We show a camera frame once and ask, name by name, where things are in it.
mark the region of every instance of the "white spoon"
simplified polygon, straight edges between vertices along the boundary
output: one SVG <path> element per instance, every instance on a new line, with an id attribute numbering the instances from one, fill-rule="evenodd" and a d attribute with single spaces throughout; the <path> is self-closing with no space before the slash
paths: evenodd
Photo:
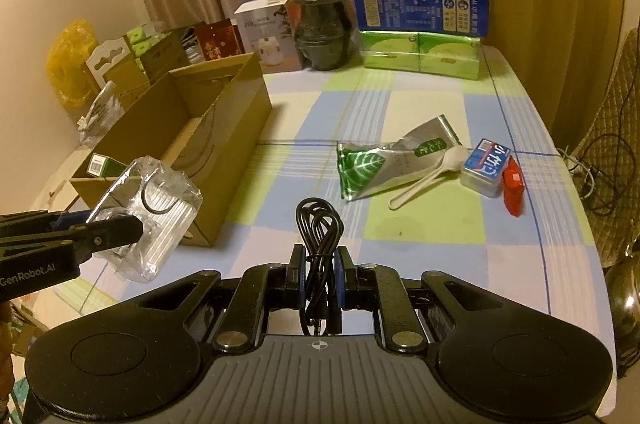
<path id="1" fill-rule="evenodd" d="M 449 148 L 442 158 L 440 165 L 431 173 L 422 177 L 418 182 L 411 184 L 406 190 L 389 201 L 389 209 L 397 210 L 400 206 L 415 197 L 420 191 L 435 181 L 438 176 L 446 171 L 460 171 L 466 158 L 469 157 L 469 150 L 457 144 Z"/>

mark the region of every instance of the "spoon handle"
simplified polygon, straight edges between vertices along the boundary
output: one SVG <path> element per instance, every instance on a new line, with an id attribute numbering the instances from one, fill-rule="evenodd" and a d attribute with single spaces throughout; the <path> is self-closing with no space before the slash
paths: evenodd
<path id="1" fill-rule="evenodd" d="M 399 207 L 406 204 L 409 200 L 411 200 L 415 195 L 417 195 L 420 191 L 425 189 L 430 183 L 438 178 L 444 171 L 445 163 L 441 163 L 435 170 L 431 173 L 422 177 L 419 181 L 411 184 L 407 189 L 402 191 L 401 194 L 396 195 L 388 202 L 388 207 L 391 210 L 397 210 Z"/>

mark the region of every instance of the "tablecloth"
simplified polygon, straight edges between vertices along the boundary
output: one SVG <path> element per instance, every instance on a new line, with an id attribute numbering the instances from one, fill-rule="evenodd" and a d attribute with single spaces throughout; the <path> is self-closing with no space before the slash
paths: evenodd
<path id="1" fill-rule="evenodd" d="M 81 279 L 57 292 L 84 314 L 202 269 L 235 277 L 257 263 L 287 262 L 300 241 L 296 205 L 318 196 L 341 214 L 342 243 L 354 263 L 389 265 L 408 278 L 446 271 L 585 328 L 614 357 L 607 291 L 577 192 L 513 70 L 497 49 L 484 52 L 487 75 L 478 81 L 364 69 L 355 62 L 335 72 L 266 75 L 273 112 L 216 246 L 179 247 L 149 285 L 123 281 L 93 258 L 82 266 Z M 514 150 L 527 186 L 519 218 L 508 214 L 501 197 L 483 197 L 455 180 L 398 211 L 386 207 L 391 193 L 341 200 L 337 140 L 396 141 L 439 114 L 469 148 L 487 138 Z M 295 316 L 276 324 L 298 325 Z M 344 327 L 370 331 L 370 317 L 348 315 Z M 599 414 L 614 404 L 615 380 Z"/>

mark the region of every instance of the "floor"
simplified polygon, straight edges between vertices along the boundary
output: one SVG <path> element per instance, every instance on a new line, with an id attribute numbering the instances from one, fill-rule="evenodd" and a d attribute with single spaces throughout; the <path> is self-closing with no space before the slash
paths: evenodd
<path id="1" fill-rule="evenodd" d="M 618 381 L 616 409 L 604 417 L 606 424 L 630 424 L 640 422 L 640 363 L 629 369 L 625 378 Z"/>

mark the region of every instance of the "metal screw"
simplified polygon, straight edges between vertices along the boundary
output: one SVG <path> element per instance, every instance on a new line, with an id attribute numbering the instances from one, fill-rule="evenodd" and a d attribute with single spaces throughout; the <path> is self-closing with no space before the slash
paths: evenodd
<path id="1" fill-rule="evenodd" d="M 225 348 L 236 348 L 236 346 L 242 346 L 248 341 L 249 338 L 242 332 L 237 332 L 235 330 L 228 330 L 226 332 L 222 332 L 217 338 L 216 341 L 220 346 L 224 346 Z"/>
<path id="2" fill-rule="evenodd" d="M 418 332 L 412 332 L 410 330 L 396 332 L 391 340 L 398 346 L 402 346 L 402 348 L 412 348 L 412 346 L 418 346 L 424 341 Z"/>

